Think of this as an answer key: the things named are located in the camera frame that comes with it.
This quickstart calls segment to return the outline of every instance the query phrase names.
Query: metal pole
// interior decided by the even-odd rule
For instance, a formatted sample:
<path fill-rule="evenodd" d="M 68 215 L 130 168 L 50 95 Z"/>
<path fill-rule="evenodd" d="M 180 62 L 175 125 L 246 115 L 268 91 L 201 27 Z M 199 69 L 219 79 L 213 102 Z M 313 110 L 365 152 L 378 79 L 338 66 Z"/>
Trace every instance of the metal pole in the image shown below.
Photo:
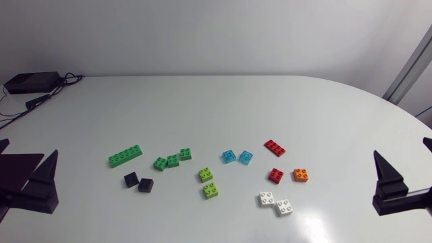
<path fill-rule="evenodd" d="M 383 99 L 397 105 L 432 60 L 432 25 L 406 62 Z"/>

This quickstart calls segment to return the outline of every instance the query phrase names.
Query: cable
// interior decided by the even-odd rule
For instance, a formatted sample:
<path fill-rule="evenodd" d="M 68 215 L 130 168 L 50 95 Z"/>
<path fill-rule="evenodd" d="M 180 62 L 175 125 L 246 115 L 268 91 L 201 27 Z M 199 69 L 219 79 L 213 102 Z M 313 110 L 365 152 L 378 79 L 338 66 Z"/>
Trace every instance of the cable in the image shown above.
<path fill-rule="evenodd" d="M 1 99 L 0 99 L 0 102 L 3 100 L 3 98 L 5 98 L 7 95 L 6 95 L 6 93 L 5 93 L 5 87 L 3 86 L 3 97 L 1 97 Z"/>
<path fill-rule="evenodd" d="M 429 108 L 427 108 L 426 110 L 420 112 L 418 115 L 416 115 L 415 117 L 418 117 L 419 115 L 423 114 L 424 112 L 428 111 L 430 108 L 432 108 L 432 106 L 430 106 Z"/>
<path fill-rule="evenodd" d="M 14 118 L 0 120 L 0 122 L 9 121 L 6 124 L 0 126 L 0 130 L 3 129 L 3 128 L 5 128 L 7 125 L 11 124 L 12 122 L 16 121 L 17 119 L 20 119 L 21 117 L 24 117 L 25 115 L 29 114 L 31 111 L 35 110 L 37 107 L 40 107 L 43 103 L 47 102 L 49 99 L 51 99 L 55 95 L 58 95 L 64 89 L 64 87 L 71 86 L 71 85 L 76 84 L 77 82 L 81 81 L 83 79 L 83 77 L 85 77 L 85 76 L 84 75 L 75 75 L 73 73 L 69 73 L 68 72 L 61 79 L 61 81 L 59 82 L 59 84 L 57 85 L 57 87 L 55 87 L 54 90 L 45 99 L 41 100 L 40 102 L 38 102 L 34 106 L 31 106 L 26 111 L 23 111 L 23 112 L 17 113 L 17 114 L 13 114 L 13 115 L 5 115 L 5 116 L 15 116 L 15 115 L 18 115 L 18 116 L 14 117 Z M 68 80 L 71 79 L 71 78 L 76 78 L 76 80 L 74 82 L 68 82 Z"/>

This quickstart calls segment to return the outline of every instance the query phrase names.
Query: long green lego brick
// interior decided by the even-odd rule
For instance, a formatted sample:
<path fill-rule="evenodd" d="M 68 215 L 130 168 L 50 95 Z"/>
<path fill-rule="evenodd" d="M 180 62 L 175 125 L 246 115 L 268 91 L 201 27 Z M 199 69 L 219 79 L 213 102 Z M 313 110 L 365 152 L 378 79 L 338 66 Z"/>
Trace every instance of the long green lego brick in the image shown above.
<path fill-rule="evenodd" d="M 156 168 L 156 169 L 158 169 L 158 170 L 160 170 L 160 171 L 163 171 L 167 167 L 167 164 L 168 164 L 168 162 L 167 162 L 166 159 L 159 157 L 153 163 L 153 167 Z"/>
<path fill-rule="evenodd" d="M 168 168 L 180 165 L 180 163 L 178 162 L 178 156 L 177 155 L 168 156 L 167 163 L 168 163 Z"/>
<path fill-rule="evenodd" d="M 207 182 L 213 179 L 213 174 L 209 168 L 205 168 L 199 171 L 202 182 Z"/>
<path fill-rule="evenodd" d="M 109 165 L 114 168 L 140 155 L 142 151 L 138 145 L 135 145 L 108 158 Z"/>
<path fill-rule="evenodd" d="M 191 158 L 192 158 L 192 154 L 190 153 L 190 148 L 180 149 L 180 159 L 181 160 L 187 160 L 187 159 L 191 159 Z"/>
<path fill-rule="evenodd" d="M 217 191 L 217 187 L 214 183 L 210 183 L 207 186 L 204 187 L 205 196 L 207 199 L 210 199 L 212 197 L 215 197 L 219 194 Z"/>

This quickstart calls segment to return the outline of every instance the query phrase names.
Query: lego brick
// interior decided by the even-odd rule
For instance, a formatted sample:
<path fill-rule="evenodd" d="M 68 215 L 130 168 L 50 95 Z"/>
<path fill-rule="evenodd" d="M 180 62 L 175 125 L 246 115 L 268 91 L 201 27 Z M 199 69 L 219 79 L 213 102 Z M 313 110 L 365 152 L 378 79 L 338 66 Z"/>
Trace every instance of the lego brick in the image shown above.
<path fill-rule="evenodd" d="M 179 166 L 178 155 L 171 155 L 167 158 L 167 166 L 168 168 Z"/>
<path fill-rule="evenodd" d="M 160 157 L 157 158 L 157 160 L 153 163 L 153 167 L 160 171 L 163 171 L 167 167 L 167 165 L 168 165 L 167 160 Z"/>
<path fill-rule="evenodd" d="M 138 185 L 138 190 L 140 192 L 151 192 L 151 188 L 153 188 L 153 180 L 142 178 Z"/>
<path fill-rule="evenodd" d="M 219 194 L 219 192 L 217 191 L 217 187 L 214 183 L 210 183 L 207 186 L 204 186 L 204 192 L 207 199 L 215 197 Z"/>
<path fill-rule="evenodd" d="M 259 193 L 259 204 L 262 207 L 272 207 L 275 204 L 275 199 L 271 192 L 260 192 Z"/>
<path fill-rule="evenodd" d="M 232 151 L 223 152 L 222 157 L 226 163 L 231 163 L 232 161 L 236 160 L 236 155 Z"/>
<path fill-rule="evenodd" d="M 140 183 L 140 182 L 138 181 L 138 177 L 136 176 L 136 173 L 135 173 L 135 172 L 132 172 L 132 173 L 130 173 L 129 175 L 125 175 L 125 176 L 124 176 L 124 181 L 125 181 L 126 186 L 127 186 L 128 188 L 131 188 L 131 187 L 137 185 L 138 183 Z"/>
<path fill-rule="evenodd" d="M 266 148 L 270 149 L 271 152 L 273 152 L 276 156 L 280 157 L 281 155 L 283 155 L 285 153 L 285 149 L 283 149 L 282 147 L 280 147 L 277 143 L 275 143 L 272 139 L 267 141 L 264 146 L 266 146 Z"/>
<path fill-rule="evenodd" d="M 204 168 L 199 171 L 200 177 L 202 182 L 207 182 L 211 179 L 213 179 L 213 174 L 211 173 L 211 170 L 209 168 Z"/>
<path fill-rule="evenodd" d="M 269 180 L 275 182 L 276 184 L 279 184 L 279 182 L 282 180 L 282 176 L 284 176 L 284 173 L 282 171 L 273 168 L 273 170 L 270 172 Z"/>
<path fill-rule="evenodd" d="M 308 172 L 305 169 L 294 169 L 292 173 L 296 182 L 307 182 L 309 179 Z"/>
<path fill-rule="evenodd" d="M 121 165 L 122 163 L 128 162 L 129 160 L 139 155 L 142 155 L 142 151 L 138 145 L 135 145 L 108 158 L 109 165 L 114 168 Z"/>
<path fill-rule="evenodd" d="M 243 151 L 243 153 L 238 157 L 238 160 L 242 162 L 245 165 L 248 165 L 250 160 L 252 159 L 253 154 L 249 153 L 248 151 Z"/>
<path fill-rule="evenodd" d="M 288 199 L 277 201 L 276 210 L 279 216 L 290 215 L 294 211 Z"/>
<path fill-rule="evenodd" d="M 188 160 L 192 158 L 192 154 L 190 153 L 190 148 L 180 149 L 180 159 Z"/>

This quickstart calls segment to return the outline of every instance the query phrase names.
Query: white wall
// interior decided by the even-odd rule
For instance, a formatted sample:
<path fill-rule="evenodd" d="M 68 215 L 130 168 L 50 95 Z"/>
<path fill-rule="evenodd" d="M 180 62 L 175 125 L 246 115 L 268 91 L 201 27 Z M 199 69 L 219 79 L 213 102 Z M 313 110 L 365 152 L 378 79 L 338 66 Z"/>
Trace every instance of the white wall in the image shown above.
<path fill-rule="evenodd" d="M 0 80 L 295 74 L 382 95 L 432 23 L 430 0 L 14 0 L 0 7 Z"/>

